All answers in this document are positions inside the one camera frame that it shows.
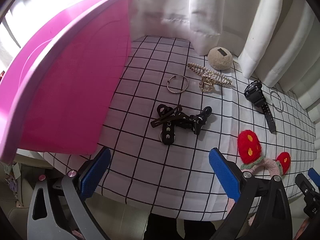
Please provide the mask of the black digital wristwatch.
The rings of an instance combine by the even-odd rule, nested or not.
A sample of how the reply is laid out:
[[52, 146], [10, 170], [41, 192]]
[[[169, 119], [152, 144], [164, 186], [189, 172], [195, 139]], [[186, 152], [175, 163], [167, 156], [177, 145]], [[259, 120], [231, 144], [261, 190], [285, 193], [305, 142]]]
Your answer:
[[244, 90], [244, 96], [255, 107], [261, 108], [265, 120], [267, 122], [269, 131], [271, 133], [276, 133], [276, 123], [266, 101], [266, 98], [263, 94], [262, 83], [259, 80], [251, 82]]

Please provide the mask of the black grid white tablecloth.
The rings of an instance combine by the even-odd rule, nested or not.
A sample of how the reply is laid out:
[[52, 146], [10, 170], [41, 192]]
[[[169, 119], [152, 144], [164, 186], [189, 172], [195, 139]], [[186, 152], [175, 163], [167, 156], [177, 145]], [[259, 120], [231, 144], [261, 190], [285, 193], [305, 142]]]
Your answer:
[[[228, 197], [208, 154], [216, 147], [227, 160], [241, 165], [237, 137], [250, 129], [268, 158], [276, 159], [284, 151], [291, 155], [283, 184], [289, 199], [300, 196], [295, 177], [307, 174], [317, 153], [315, 125], [296, 95], [280, 85], [262, 88], [276, 122], [276, 133], [271, 133], [262, 111], [244, 96], [251, 80], [236, 61], [223, 72], [232, 80], [231, 87], [215, 86], [211, 93], [200, 90], [200, 77], [188, 62], [208, 66], [207, 58], [197, 55], [185, 40], [146, 36], [132, 42], [97, 144], [110, 149], [111, 164], [96, 192], [161, 215], [221, 220]], [[199, 135], [177, 127], [175, 142], [166, 146], [159, 138], [161, 127], [150, 124], [160, 104], [181, 105], [187, 115], [199, 114], [207, 106], [213, 112]]]

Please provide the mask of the black ribbon hair bow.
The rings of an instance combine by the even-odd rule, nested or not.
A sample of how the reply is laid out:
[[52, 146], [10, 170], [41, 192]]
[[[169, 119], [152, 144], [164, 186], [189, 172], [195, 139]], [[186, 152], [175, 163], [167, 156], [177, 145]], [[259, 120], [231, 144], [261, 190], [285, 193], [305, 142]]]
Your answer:
[[205, 107], [197, 115], [186, 115], [181, 111], [176, 115], [177, 119], [161, 124], [162, 130], [159, 134], [160, 141], [165, 145], [172, 145], [175, 142], [175, 127], [191, 130], [195, 135], [199, 135], [207, 122], [208, 117], [212, 114], [210, 106]]

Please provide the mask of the brown flat hair clip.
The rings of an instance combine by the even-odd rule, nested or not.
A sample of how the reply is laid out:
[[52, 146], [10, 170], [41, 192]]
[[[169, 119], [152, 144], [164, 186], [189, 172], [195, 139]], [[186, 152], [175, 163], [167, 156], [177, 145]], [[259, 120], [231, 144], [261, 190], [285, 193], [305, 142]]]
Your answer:
[[181, 105], [177, 105], [175, 108], [166, 106], [165, 104], [158, 105], [157, 113], [159, 115], [159, 118], [150, 122], [151, 127], [155, 128], [165, 122], [176, 120], [177, 119], [176, 115], [178, 113], [181, 113], [181, 111], [182, 111]]

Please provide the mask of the beige fluffy hair clip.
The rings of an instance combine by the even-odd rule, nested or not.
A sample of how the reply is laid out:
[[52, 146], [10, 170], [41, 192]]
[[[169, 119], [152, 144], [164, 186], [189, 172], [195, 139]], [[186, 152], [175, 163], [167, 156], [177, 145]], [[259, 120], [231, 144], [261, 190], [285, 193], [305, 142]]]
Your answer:
[[207, 56], [209, 65], [215, 70], [227, 70], [233, 64], [233, 56], [223, 47], [212, 48]]

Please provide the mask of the pink strawberry plush headband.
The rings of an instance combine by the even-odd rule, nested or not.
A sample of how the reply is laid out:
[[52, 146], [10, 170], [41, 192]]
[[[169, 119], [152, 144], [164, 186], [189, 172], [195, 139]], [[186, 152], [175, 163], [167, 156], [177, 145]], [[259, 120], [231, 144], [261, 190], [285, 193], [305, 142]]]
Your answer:
[[278, 176], [281, 179], [291, 166], [291, 156], [288, 152], [281, 152], [275, 160], [263, 155], [261, 143], [252, 130], [247, 129], [240, 132], [237, 143], [243, 162], [240, 166], [241, 172], [255, 175], [257, 169], [264, 167], [268, 170], [270, 178]]

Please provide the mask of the pearl gold claw clip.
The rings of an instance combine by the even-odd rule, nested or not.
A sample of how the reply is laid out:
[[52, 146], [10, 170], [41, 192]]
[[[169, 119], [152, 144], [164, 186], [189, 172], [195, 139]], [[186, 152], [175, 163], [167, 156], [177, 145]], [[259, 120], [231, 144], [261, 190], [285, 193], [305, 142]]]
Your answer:
[[199, 83], [200, 90], [204, 93], [213, 91], [215, 85], [231, 86], [232, 80], [227, 76], [222, 75], [219, 72], [210, 70], [199, 64], [187, 63], [187, 67], [192, 70], [195, 74], [201, 77]]

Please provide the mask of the pink plastic tub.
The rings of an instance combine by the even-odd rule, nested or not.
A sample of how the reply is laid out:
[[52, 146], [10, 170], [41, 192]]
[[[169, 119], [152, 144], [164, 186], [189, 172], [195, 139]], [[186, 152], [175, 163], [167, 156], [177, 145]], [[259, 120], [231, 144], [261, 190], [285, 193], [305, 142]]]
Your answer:
[[83, 0], [40, 28], [1, 79], [1, 161], [97, 148], [131, 50], [129, 0]]

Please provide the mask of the white curtain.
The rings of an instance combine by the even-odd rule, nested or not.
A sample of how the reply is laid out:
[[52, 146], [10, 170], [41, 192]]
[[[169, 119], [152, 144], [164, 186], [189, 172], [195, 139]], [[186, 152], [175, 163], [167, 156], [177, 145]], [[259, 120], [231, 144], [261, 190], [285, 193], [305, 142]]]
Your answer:
[[[7, 0], [1, 67], [49, 19], [81, 0]], [[200, 55], [216, 47], [239, 58], [245, 77], [292, 90], [319, 123], [319, 20], [306, 0], [130, 0], [131, 36], [175, 37]]]

